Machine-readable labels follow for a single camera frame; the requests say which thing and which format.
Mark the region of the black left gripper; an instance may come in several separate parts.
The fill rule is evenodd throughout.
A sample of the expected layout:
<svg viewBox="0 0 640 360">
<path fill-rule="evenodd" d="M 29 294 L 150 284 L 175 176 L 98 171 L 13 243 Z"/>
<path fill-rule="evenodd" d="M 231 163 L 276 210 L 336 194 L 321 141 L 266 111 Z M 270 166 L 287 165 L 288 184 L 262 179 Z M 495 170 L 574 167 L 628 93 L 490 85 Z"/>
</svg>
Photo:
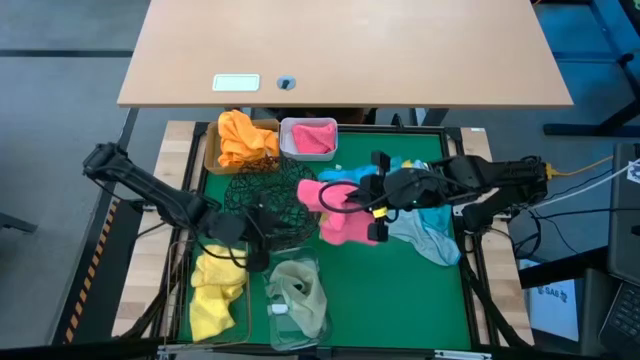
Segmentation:
<svg viewBox="0 0 640 360">
<path fill-rule="evenodd" d="M 260 228 L 270 225 L 267 199 L 263 193 L 255 193 L 253 197 L 253 218 Z M 205 219 L 205 234 L 217 239 L 225 245 L 234 245 L 243 239 L 247 229 L 246 221 L 229 213 L 211 213 Z M 260 232 L 249 230 L 247 235 L 249 254 L 247 270 L 262 272 L 269 266 L 271 242 Z"/>
</svg>

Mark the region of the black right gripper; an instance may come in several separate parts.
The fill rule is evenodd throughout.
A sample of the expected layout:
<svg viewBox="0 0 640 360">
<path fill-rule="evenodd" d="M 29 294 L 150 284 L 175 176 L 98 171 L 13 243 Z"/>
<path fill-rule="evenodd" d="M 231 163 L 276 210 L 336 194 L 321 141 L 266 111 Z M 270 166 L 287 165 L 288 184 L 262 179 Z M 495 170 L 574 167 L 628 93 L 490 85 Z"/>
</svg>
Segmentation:
<svg viewBox="0 0 640 360">
<path fill-rule="evenodd" d="M 387 198 L 357 213 L 359 242 L 381 243 L 388 240 L 388 206 L 402 210 L 433 208 L 445 204 L 450 196 L 445 178 L 432 171 L 402 168 L 386 176 L 391 168 L 391 158 L 381 151 L 371 154 L 371 162 L 359 179 L 358 198 L 376 200 L 383 194 Z"/>
</svg>

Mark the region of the pink microfiber towel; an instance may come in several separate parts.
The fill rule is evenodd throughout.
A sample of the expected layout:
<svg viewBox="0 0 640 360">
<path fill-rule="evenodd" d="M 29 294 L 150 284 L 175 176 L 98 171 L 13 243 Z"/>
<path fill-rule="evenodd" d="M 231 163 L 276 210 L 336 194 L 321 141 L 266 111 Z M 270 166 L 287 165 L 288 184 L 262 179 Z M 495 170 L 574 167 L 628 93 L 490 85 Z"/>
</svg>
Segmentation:
<svg viewBox="0 0 640 360">
<path fill-rule="evenodd" d="M 347 201 L 348 194 L 356 190 L 355 183 L 346 181 L 329 183 L 329 188 L 320 194 L 325 183 L 303 179 L 298 183 L 297 198 L 310 212 L 320 213 L 321 238 L 332 245 L 342 245 L 346 242 L 359 242 L 357 240 L 357 213 L 337 213 L 322 205 L 323 199 L 330 207 L 339 210 L 357 208 L 356 203 Z M 377 243 L 362 243 L 375 246 Z"/>
<path fill-rule="evenodd" d="M 335 150 L 337 128 L 333 123 L 324 126 L 297 124 L 292 127 L 294 143 L 299 153 L 326 154 Z"/>
</svg>

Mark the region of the sage green microfiber towel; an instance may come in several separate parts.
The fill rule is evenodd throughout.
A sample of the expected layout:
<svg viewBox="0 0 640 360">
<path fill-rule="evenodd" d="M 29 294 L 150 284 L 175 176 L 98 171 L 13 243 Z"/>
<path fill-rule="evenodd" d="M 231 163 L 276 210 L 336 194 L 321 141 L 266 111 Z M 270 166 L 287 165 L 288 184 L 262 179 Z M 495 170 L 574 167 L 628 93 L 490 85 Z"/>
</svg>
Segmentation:
<svg viewBox="0 0 640 360">
<path fill-rule="evenodd" d="M 310 262 L 280 262 L 269 276 L 266 294 L 271 299 L 282 298 L 289 316 L 305 336 L 314 338 L 321 333 L 328 301 L 318 271 Z"/>
</svg>

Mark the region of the light blue microfiber towel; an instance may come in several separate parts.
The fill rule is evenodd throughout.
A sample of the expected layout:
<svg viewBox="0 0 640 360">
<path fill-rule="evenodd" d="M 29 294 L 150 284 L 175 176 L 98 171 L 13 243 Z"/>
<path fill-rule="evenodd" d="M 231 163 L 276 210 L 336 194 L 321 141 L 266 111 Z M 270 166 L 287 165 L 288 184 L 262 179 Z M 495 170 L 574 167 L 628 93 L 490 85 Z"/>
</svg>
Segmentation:
<svg viewBox="0 0 640 360">
<path fill-rule="evenodd" d="M 419 255 L 439 266 L 457 265 L 461 258 L 458 245 L 447 230 L 427 224 L 417 210 L 400 211 L 398 219 L 389 225 L 389 235 L 411 244 Z"/>
</svg>

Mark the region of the orange microfiber towel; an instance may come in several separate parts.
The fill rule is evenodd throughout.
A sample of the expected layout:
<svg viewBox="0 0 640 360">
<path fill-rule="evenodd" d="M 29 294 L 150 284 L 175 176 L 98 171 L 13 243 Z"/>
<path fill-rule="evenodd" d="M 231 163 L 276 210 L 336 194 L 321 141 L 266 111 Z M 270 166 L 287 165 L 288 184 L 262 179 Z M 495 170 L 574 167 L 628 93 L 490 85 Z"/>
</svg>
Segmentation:
<svg viewBox="0 0 640 360">
<path fill-rule="evenodd" d="M 220 149 L 218 162 L 222 167 L 240 166 L 265 156 L 279 154 L 276 134 L 262 129 L 249 133 L 223 133 Z"/>
<path fill-rule="evenodd" d="M 218 133 L 226 142 L 240 143 L 251 147 L 258 134 L 250 118 L 239 110 L 223 112 L 218 119 Z"/>
</svg>

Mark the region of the black woven round basket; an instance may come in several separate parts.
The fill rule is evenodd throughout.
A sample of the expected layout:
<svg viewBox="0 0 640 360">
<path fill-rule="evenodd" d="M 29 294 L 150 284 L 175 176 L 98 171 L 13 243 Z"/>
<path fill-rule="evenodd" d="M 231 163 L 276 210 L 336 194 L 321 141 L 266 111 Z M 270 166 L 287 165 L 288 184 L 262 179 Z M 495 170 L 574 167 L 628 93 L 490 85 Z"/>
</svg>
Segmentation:
<svg viewBox="0 0 640 360">
<path fill-rule="evenodd" d="M 310 212 L 297 198 L 298 183 L 315 178 L 306 164 L 287 157 L 265 157 L 247 163 L 231 178 L 225 191 L 224 209 L 234 215 L 247 215 L 250 226 L 259 227 L 253 218 L 253 197 L 255 193 L 263 193 L 270 225 L 259 228 L 269 238 L 271 250 L 297 247 L 319 228 L 320 215 Z"/>
</svg>

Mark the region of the white plastic bin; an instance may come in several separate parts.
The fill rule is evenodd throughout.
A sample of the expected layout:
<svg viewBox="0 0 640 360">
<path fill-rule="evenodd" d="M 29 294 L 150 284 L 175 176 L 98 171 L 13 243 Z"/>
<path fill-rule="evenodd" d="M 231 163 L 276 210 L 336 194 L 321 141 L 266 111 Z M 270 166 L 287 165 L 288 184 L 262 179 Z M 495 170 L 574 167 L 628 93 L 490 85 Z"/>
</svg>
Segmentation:
<svg viewBox="0 0 640 360">
<path fill-rule="evenodd" d="M 336 128 L 336 148 L 334 151 L 326 154 L 303 154 L 299 153 L 293 140 L 292 127 L 297 124 L 310 125 L 310 126 L 324 126 L 326 124 L 333 123 Z M 333 159 L 338 148 L 338 126 L 337 122 L 333 118 L 285 118 L 281 121 L 279 132 L 280 150 L 286 157 L 293 158 L 299 161 L 316 161 L 326 162 Z"/>
</svg>

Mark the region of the brown open box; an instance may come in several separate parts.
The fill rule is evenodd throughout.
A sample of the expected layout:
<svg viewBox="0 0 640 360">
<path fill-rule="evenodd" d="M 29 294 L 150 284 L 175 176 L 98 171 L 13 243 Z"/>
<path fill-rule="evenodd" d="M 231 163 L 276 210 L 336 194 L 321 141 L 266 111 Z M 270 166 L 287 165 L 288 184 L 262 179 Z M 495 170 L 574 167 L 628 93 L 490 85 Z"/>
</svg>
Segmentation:
<svg viewBox="0 0 640 360">
<path fill-rule="evenodd" d="M 257 128 L 279 133 L 279 122 L 276 119 L 257 119 L 253 120 L 252 124 Z M 218 123 L 212 122 L 208 125 L 206 132 L 204 167 L 215 175 L 236 174 L 240 170 L 239 166 L 223 167 L 219 164 L 218 158 L 222 154 L 220 144 Z"/>
</svg>

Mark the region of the light wooden desk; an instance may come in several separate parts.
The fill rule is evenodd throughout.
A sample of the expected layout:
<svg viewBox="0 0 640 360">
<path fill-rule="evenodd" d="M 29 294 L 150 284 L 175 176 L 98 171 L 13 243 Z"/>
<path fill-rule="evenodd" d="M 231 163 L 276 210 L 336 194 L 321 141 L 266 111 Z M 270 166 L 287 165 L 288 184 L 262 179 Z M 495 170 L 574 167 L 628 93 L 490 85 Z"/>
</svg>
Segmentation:
<svg viewBox="0 0 640 360">
<path fill-rule="evenodd" d="M 215 92 L 215 74 L 259 74 Z M 277 87 L 291 75 L 294 89 Z M 558 108 L 529 0 L 151 0 L 122 107 Z"/>
</svg>

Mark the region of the white rectangular pad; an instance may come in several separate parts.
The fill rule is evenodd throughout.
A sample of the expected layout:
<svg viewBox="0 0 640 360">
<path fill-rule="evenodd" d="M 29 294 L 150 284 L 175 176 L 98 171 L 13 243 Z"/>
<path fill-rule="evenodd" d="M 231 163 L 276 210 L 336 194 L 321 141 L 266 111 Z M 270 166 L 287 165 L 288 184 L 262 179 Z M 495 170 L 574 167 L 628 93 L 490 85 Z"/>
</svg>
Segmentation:
<svg viewBox="0 0 640 360">
<path fill-rule="evenodd" d="M 259 74 L 215 74 L 212 83 L 215 92 L 256 92 L 259 88 Z"/>
</svg>

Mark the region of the black orange hazard strip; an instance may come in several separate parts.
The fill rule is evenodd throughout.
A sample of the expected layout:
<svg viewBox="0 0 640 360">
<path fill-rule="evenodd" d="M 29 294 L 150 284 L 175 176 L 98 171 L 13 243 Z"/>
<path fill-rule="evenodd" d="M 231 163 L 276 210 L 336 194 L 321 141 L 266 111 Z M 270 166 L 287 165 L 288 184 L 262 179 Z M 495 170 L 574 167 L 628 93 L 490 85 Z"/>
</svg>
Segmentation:
<svg viewBox="0 0 640 360">
<path fill-rule="evenodd" d="M 96 276 L 97 268 L 99 266 L 102 253 L 104 252 L 107 236 L 111 229 L 118 204 L 119 200 L 113 200 L 109 205 L 102 225 L 99 228 L 97 243 L 90 253 L 91 257 L 89 259 L 89 263 L 86 266 L 80 266 L 81 287 L 78 290 L 77 297 L 72 305 L 69 324 L 64 332 L 63 344 L 71 344 L 73 342 L 75 332 L 78 330 L 80 319 L 86 308 L 89 291 Z"/>
</svg>

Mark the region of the black desk foot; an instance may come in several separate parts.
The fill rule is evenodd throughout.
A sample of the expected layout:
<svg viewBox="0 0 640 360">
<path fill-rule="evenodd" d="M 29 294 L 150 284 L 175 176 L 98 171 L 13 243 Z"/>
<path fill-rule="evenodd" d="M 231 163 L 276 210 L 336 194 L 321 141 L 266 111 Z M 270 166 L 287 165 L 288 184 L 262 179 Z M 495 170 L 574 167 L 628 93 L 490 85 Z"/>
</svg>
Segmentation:
<svg viewBox="0 0 640 360">
<path fill-rule="evenodd" d="M 545 2 L 547 4 L 587 6 L 609 48 L 608 52 L 554 52 L 554 58 L 560 62 L 615 64 L 624 74 L 632 91 L 633 100 L 600 124 L 547 123 L 543 125 L 544 134 L 547 136 L 640 138 L 640 125 L 629 125 L 631 120 L 640 116 L 640 79 L 632 73 L 629 67 L 632 61 L 640 59 L 640 51 L 621 50 L 611 34 L 596 0 L 545 0 Z"/>
</svg>

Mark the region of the black chair leg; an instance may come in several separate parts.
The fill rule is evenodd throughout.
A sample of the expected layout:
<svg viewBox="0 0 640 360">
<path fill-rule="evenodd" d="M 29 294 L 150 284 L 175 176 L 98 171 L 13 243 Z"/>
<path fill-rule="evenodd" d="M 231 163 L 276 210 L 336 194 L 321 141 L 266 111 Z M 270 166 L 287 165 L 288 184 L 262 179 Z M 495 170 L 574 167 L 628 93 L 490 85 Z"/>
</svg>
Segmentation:
<svg viewBox="0 0 640 360">
<path fill-rule="evenodd" d="M 34 233 L 38 226 L 0 212 L 0 229 L 14 229 L 23 233 Z"/>
</svg>

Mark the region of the black keyboard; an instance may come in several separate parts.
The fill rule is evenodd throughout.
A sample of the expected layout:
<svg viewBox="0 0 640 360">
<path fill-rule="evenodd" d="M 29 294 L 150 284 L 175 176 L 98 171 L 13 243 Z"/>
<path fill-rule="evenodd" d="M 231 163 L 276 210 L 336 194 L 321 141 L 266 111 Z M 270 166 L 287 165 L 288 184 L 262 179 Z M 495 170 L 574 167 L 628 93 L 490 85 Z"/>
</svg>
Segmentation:
<svg viewBox="0 0 640 360">
<path fill-rule="evenodd" d="M 626 282 L 620 285 L 599 340 L 620 356 L 640 360 L 640 287 Z"/>
</svg>

